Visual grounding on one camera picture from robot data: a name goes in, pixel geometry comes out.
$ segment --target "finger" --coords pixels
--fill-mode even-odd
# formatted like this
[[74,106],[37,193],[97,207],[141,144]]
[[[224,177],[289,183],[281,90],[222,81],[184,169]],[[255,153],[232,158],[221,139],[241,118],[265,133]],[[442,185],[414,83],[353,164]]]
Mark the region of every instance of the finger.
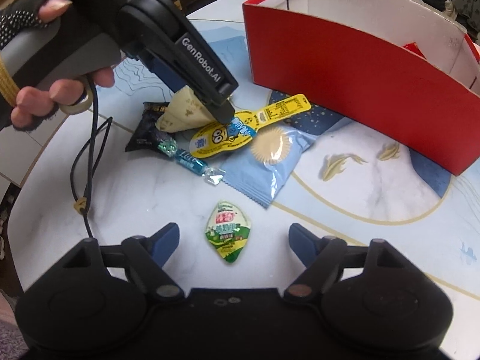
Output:
[[47,115],[53,108],[53,101],[48,92],[36,88],[25,87],[18,92],[17,108],[35,116]]
[[115,84],[115,76],[113,70],[109,67],[97,70],[93,74],[95,84],[103,86],[104,88],[111,88]]
[[83,94],[83,84],[73,79],[60,79],[50,87],[50,98],[59,104],[72,105]]
[[49,23],[57,17],[63,15],[69,6],[70,0],[48,0],[38,11],[38,18],[44,22]]
[[16,128],[25,128],[33,123],[32,115],[15,107],[11,112],[11,122]]

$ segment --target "red box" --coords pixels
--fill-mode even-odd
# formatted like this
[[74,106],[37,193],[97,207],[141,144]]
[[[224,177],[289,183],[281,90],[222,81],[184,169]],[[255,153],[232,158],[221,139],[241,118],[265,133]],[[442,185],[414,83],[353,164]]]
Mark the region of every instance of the red box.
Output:
[[422,153],[455,175],[480,156],[480,55],[411,0],[248,0],[253,81]]

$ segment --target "cord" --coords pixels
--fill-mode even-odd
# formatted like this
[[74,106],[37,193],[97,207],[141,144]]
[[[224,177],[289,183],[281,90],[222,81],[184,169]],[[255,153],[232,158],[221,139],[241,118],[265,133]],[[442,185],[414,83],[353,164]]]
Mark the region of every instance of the cord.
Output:
[[[89,238],[93,238],[92,229],[90,228],[90,224],[88,222],[88,211],[90,210],[90,205],[92,201],[92,182],[93,176],[95,171],[97,170],[97,166],[102,158],[103,151],[105,149],[105,145],[107,144],[107,138],[109,136],[110,127],[113,122],[113,118],[109,117],[102,125],[97,128],[98,125],[98,94],[97,89],[95,88],[95,82],[91,74],[86,75],[88,85],[93,93],[93,120],[92,120],[92,130],[90,132],[90,139],[86,142],[85,145],[81,148],[80,152],[77,154],[70,170],[70,186],[71,186],[71,193],[73,198],[75,199],[75,210],[83,216],[83,222],[85,223],[85,228],[87,230],[87,234]],[[103,136],[102,145],[100,146],[100,150],[97,155],[97,159],[95,162],[93,160],[94,157],[94,150],[95,150],[95,139],[97,135],[105,128],[105,134]],[[75,190],[75,183],[74,183],[74,173],[75,168],[80,160],[80,157],[85,152],[88,147],[88,161],[87,161],[87,183],[85,186],[85,190],[83,192],[82,197],[78,197],[77,192]]]

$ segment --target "black snack package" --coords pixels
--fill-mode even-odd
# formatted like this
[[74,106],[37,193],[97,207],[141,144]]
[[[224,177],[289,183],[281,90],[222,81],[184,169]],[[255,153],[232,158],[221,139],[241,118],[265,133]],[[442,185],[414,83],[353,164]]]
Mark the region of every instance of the black snack package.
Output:
[[158,149],[158,144],[162,140],[174,138],[174,134],[160,131],[155,127],[155,123],[158,118],[165,113],[169,104],[170,103],[143,103],[142,120],[140,120],[135,132],[127,143],[125,147],[126,152],[148,149],[164,155],[164,153]]

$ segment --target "green package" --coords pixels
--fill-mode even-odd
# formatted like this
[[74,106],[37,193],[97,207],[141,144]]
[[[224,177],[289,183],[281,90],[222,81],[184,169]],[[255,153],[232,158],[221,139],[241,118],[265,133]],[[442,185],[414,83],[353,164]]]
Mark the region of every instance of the green package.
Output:
[[247,243],[250,220],[237,206],[219,202],[208,220],[205,235],[222,258],[234,262]]

